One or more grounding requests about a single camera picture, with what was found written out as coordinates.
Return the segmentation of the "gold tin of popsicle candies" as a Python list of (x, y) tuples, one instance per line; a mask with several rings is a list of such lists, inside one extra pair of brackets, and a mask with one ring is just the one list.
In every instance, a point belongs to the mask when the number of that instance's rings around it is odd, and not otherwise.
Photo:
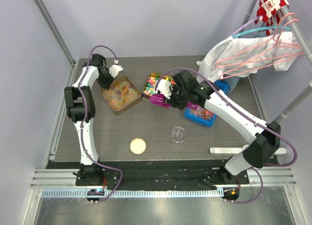
[(116, 78), (109, 89), (100, 89), (100, 94), (115, 115), (121, 115), (142, 101), (141, 92), (127, 77)]

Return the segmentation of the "magenta plastic scoop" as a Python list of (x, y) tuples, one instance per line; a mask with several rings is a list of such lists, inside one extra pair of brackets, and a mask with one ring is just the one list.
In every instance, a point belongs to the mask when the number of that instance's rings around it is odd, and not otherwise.
[(170, 103), (166, 103), (167, 98), (163, 95), (163, 94), (153, 94), (150, 97), (150, 102), (152, 104), (161, 106), (161, 107), (165, 107), (165, 108), (177, 108), (179, 110), (183, 110), (185, 108), (191, 108), (191, 109), (197, 109), (198, 105), (197, 104), (192, 104), (192, 103), (185, 103), (185, 104), (178, 104), (176, 102), (174, 102), (173, 104)]

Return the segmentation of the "clear glass jar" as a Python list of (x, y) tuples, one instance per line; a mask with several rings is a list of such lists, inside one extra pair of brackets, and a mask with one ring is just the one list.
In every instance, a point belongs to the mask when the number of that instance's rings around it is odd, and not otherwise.
[(170, 141), (173, 145), (182, 145), (186, 140), (186, 130), (181, 126), (174, 127), (170, 132)]

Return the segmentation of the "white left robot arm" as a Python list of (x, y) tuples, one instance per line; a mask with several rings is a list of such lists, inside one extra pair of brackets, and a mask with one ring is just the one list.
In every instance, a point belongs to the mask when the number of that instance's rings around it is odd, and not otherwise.
[(106, 59), (100, 54), (93, 54), (83, 65), (78, 80), (64, 89), (67, 116), (72, 120), (80, 145), (80, 167), (76, 176), (88, 180), (92, 185), (103, 182), (104, 174), (98, 165), (99, 156), (93, 135), (93, 118), (96, 114), (91, 88), (97, 82), (103, 89), (109, 89), (114, 77), (106, 66)]

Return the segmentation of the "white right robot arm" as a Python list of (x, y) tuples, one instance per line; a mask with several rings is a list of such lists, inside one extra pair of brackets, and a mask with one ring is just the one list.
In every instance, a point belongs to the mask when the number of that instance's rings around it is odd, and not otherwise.
[(198, 82), (189, 71), (173, 76), (171, 84), (161, 79), (157, 89), (170, 106), (183, 109), (189, 103), (205, 108), (222, 118), (248, 142), (248, 147), (230, 157), (220, 171), (221, 180), (227, 184), (238, 174), (251, 167), (262, 168), (279, 148), (280, 125), (268, 124), (234, 103), (210, 81)]

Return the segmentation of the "dark tin of star candies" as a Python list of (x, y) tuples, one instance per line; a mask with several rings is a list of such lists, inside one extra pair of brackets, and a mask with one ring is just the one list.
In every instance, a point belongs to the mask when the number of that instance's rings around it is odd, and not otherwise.
[(152, 95), (156, 94), (155, 85), (161, 76), (162, 74), (157, 73), (157, 72), (151, 72), (149, 74), (146, 82), (144, 83), (143, 89), (141, 91), (141, 95), (143, 99), (149, 100)]

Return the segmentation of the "blue bin of lollipops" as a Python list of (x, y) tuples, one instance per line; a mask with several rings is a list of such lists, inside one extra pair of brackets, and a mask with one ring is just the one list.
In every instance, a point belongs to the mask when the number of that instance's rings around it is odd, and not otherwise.
[(217, 115), (207, 109), (198, 106), (196, 109), (186, 108), (184, 117), (196, 124), (211, 128)]

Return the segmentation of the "grey blue cloth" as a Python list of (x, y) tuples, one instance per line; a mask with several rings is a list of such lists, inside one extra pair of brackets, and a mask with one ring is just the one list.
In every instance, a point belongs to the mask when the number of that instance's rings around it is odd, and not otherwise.
[(240, 77), (230, 77), (230, 78), (225, 78), (222, 80), (223, 83), (226, 83), (228, 85), (227, 89), (227, 95), (229, 95), (236, 87), (238, 81), (240, 80)]

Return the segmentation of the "white shirt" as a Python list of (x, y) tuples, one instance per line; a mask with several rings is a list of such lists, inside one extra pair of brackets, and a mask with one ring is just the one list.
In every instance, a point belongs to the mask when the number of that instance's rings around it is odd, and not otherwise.
[(211, 82), (226, 77), (247, 77), (272, 67), (287, 71), (303, 51), (291, 31), (256, 38), (228, 37), (215, 45), (202, 61), (199, 73)]

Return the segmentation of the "round gold jar lid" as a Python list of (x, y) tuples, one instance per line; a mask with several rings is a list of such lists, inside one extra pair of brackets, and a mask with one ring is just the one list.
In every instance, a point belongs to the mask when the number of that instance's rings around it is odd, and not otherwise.
[(133, 154), (140, 155), (145, 152), (147, 144), (142, 138), (134, 138), (131, 140), (129, 149)]

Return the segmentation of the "teal hanger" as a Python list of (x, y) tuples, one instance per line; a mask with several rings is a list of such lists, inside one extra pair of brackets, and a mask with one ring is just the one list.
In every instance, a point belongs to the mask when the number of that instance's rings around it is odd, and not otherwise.
[(247, 35), (247, 34), (257, 33), (257, 32), (267, 31), (267, 30), (275, 30), (275, 29), (282, 29), (282, 26), (280, 26), (280, 27), (277, 27), (277, 26), (267, 26), (267, 27), (254, 28), (254, 29), (251, 29), (251, 30), (243, 31), (241, 33), (237, 33), (237, 34), (233, 35), (232, 38), (239, 38), (239, 37)]

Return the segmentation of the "red white cloth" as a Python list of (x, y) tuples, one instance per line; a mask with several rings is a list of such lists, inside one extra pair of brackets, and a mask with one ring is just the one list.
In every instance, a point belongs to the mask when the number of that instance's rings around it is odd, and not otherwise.
[(285, 6), (289, 6), (287, 0), (259, 0), (255, 24), (261, 21), (266, 27), (277, 26), (284, 17), (280, 9)]

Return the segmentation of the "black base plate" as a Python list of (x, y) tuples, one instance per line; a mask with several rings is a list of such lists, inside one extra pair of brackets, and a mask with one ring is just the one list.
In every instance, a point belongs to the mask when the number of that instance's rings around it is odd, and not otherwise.
[(231, 175), (225, 169), (224, 160), (169, 160), (169, 161), (117, 161), (105, 162), (103, 180), (81, 180), (77, 185), (100, 185), (106, 182), (113, 187), (119, 180), (120, 188), (127, 190), (172, 190), (221, 184), (248, 184), (247, 171)]

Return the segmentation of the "aluminium corner post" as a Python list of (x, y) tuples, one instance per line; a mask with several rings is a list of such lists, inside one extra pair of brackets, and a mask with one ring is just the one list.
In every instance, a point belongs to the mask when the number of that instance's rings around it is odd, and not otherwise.
[(55, 25), (48, 9), (46, 8), (43, 0), (33, 0), (35, 5), (37, 6), (38, 10), (40, 11), (41, 15), (43, 16), (43, 19), (45, 20), (46, 24), (48, 25), (50, 31), (52, 32), (53, 36), (55, 37), (55, 40), (57, 41), (58, 45), (60, 46), (62, 52), (64, 53), (66, 59), (68, 62), (74, 66), (75, 60), (70, 53), (63, 37), (61, 36), (57, 26)]

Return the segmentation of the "aluminium frame rail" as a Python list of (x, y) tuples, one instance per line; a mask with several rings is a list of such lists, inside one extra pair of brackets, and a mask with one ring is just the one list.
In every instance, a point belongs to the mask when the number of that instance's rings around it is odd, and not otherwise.
[[(115, 187), (120, 179), (115, 171), (104, 171), (104, 179), (82, 179), (75, 175), (75, 169), (36, 170), (31, 181), (31, 188), (66, 188), (66, 187)], [(217, 175), (217, 168), (210, 170), (177, 169), (170, 173), (162, 169), (125, 170), (120, 190), (202, 190), (206, 187), (246, 187), (246, 186), (296, 186), (296, 180), (290, 168), (265, 167), (247, 170), (226, 183)]]

